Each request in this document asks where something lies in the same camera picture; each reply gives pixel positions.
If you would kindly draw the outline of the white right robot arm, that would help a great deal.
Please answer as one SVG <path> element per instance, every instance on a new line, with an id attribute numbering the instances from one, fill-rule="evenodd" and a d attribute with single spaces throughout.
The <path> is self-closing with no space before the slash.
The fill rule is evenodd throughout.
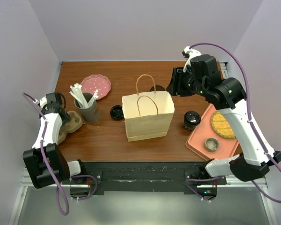
<path id="1" fill-rule="evenodd" d="M 247 106 L 248 97 L 241 83 L 233 77 L 222 79 L 215 57 L 196 53 L 185 53 L 184 67 L 173 69 L 167 91 L 172 96 L 200 95 L 224 116 L 232 128 L 242 153 L 235 157 L 209 160 L 200 168 L 199 178 L 210 184 L 216 177 L 234 175 L 241 181 L 264 177 L 273 163 L 281 161 L 281 152 L 275 151 L 260 133 L 258 140 L 250 126 L 255 119 Z"/>

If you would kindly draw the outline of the black takeout coffee cup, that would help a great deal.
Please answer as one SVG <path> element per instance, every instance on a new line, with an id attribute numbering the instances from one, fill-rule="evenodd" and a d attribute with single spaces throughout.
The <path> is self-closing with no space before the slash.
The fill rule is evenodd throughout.
<path id="1" fill-rule="evenodd" d="M 196 120 L 196 121 L 184 120 L 183 127 L 186 130 L 194 130 L 199 124 L 200 124 L 200 120 Z"/>

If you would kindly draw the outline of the aluminium frame rail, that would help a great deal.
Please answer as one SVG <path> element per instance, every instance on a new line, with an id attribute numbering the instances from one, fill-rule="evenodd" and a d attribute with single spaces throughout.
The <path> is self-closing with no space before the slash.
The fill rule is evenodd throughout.
<path id="1" fill-rule="evenodd" d="M 255 185 L 252 182 L 242 182 L 238 180 L 234 176 L 228 176 L 225 179 L 218 180 L 217 187 L 223 188 L 223 187 L 232 187 L 232 188 L 249 188 L 249 187 L 255 187 Z M 137 180 L 122 180 L 122 181 L 104 181 L 101 180 L 99 182 L 99 179 L 97 179 L 98 187 L 99 188 L 107 188 L 106 191 L 157 191 L 157 192 L 182 192 L 181 189 L 182 186 L 186 187 L 185 181 L 169 181 L 169 180 L 148 180 L 148 181 L 137 181 Z M 268 185 L 266 183 L 266 179 L 257 179 L 255 181 L 258 186 L 261 188 L 267 188 Z M 67 181 L 61 184 L 63 188 L 88 188 L 88 184 L 76 184 L 74 181 Z M 208 184 L 200 184 L 200 185 L 191 185 L 189 183 L 189 186 L 192 186 L 193 188 L 216 188 L 216 182 L 210 182 Z M 34 187 L 32 184 L 32 181 L 28 175 L 27 170 L 24 170 L 20 187 Z"/>

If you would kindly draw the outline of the small grey sugar bowl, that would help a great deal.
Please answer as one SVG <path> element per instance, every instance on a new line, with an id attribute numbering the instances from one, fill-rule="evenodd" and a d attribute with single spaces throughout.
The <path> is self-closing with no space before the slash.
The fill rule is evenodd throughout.
<path id="1" fill-rule="evenodd" d="M 218 139 L 216 139 L 214 137 L 209 137 L 205 140 L 204 147 L 207 151 L 215 152 L 219 149 L 220 142 Z"/>

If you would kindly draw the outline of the pink polka dot plate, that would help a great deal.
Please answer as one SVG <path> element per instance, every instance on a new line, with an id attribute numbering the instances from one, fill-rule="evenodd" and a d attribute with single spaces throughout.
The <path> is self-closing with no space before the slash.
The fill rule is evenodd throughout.
<path id="1" fill-rule="evenodd" d="M 80 83 L 83 93 L 94 94 L 98 90 L 98 100 L 106 97 L 111 90 L 111 82 L 104 75 L 90 75 Z"/>

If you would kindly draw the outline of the white wrapped straws bundle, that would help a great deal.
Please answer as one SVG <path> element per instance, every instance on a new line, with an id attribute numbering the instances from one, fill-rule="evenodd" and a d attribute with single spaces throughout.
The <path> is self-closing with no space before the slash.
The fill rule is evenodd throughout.
<path id="1" fill-rule="evenodd" d="M 82 86 L 78 83 L 74 84 L 74 86 L 70 85 L 71 91 L 69 93 L 78 102 L 81 109 L 88 109 L 95 104 L 96 99 L 99 97 L 98 89 L 95 90 L 90 100 L 86 100 L 81 88 Z"/>

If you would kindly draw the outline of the yellow woven coaster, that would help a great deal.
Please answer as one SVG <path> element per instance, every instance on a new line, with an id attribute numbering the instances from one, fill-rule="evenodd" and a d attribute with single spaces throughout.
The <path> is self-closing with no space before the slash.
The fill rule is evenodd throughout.
<path id="1" fill-rule="evenodd" d="M 211 126 L 213 130 L 221 137 L 226 139 L 235 139 L 236 136 L 229 125 L 229 123 L 226 121 L 224 116 L 219 112 L 219 110 L 216 110 L 212 117 L 211 117 Z"/>

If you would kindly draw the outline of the grey straw holder cup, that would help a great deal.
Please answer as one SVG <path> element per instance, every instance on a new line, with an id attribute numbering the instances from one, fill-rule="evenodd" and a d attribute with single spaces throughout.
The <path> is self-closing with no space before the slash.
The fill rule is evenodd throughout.
<path id="1" fill-rule="evenodd" d="M 92 106 L 90 106 L 86 109 L 82 109 L 79 106 L 79 103 L 77 100 L 74 101 L 74 105 L 78 109 L 78 111 L 81 114 L 84 121 L 87 123 L 95 123 L 101 118 L 101 111 L 100 111 L 96 101 L 93 103 Z"/>

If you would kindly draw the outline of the brown pulp cup carrier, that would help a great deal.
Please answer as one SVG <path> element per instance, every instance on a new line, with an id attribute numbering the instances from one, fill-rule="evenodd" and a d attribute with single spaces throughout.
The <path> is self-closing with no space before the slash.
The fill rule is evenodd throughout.
<path id="1" fill-rule="evenodd" d="M 76 111 L 68 111 L 67 113 L 70 115 L 71 119 L 60 128 L 57 145 L 65 140 L 67 134 L 74 133 L 83 125 L 83 120 Z"/>

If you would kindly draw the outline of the yellow paper bag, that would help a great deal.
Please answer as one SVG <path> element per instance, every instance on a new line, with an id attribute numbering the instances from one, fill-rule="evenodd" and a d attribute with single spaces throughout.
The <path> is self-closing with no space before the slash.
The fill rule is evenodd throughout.
<path id="1" fill-rule="evenodd" d="M 122 97 L 126 136 L 129 142 L 164 137 L 167 135 L 175 107 L 170 93 L 157 91 L 139 92 Z"/>

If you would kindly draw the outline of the black cup lid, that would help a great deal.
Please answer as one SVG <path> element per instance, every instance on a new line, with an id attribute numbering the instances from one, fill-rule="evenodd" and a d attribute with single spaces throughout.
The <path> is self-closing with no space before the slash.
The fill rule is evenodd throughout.
<path id="1" fill-rule="evenodd" d="M 184 114 L 184 120 L 190 120 L 190 121 L 201 121 L 201 116 L 195 112 L 195 111 L 188 111 Z"/>
<path id="2" fill-rule="evenodd" d="M 123 109 L 121 105 L 115 105 L 110 110 L 110 116 L 115 120 L 122 120 L 124 118 Z"/>

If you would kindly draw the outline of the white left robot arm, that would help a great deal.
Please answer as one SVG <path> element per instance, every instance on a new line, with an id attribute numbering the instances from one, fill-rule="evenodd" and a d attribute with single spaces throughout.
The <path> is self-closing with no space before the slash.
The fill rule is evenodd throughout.
<path id="1" fill-rule="evenodd" d="M 39 189 L 54 184 L 53 175 L 59 182 L 72 178 L 77 184 L 84 183 L 88 173 L 82 169 L 82 162 L 67 162 L 58 148 L 60 129 L 72 119 L 65 111 L 64 95 L 53 92 L 40 100 L 26 93 L 22 95 L 36 108 L 41 123 L 35 143 L 22 155 L 34 187 Z"/>

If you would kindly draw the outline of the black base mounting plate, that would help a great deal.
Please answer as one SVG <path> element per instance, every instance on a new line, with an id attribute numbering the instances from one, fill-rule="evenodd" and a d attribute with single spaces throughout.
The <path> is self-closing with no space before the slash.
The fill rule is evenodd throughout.
<path id="1" fill-rule="evenodd" d="M 86 173 L 94 176 L 96 182 L 97 179 L 99 179 L 99 182 L 101 180 L 185 181 L 188 178 L 197 178 L 200 172 L 199 168 L 204 166 L 205 162 L 84 162 L 84 165 Z M 185 183 L 186 187 L 182 186 L 178 190 L 190 195 L 192 192 L 188 189 L 189 183 L 191 185 L 198 185 L 197 182 L 188 182 Z M 106 189 L 106 187 L 97 187 L 95 194 L 103 195 Z"/>

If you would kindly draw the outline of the salmon pink tray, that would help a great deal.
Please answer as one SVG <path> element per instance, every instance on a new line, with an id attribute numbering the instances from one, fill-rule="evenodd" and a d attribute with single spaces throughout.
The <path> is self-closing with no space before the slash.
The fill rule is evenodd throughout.
<path id="1" fill-rule="evenodd" d="M 210 104 L 185 145 L 208 161 L 234 156 L 239 142 L 224 116 Z"/>

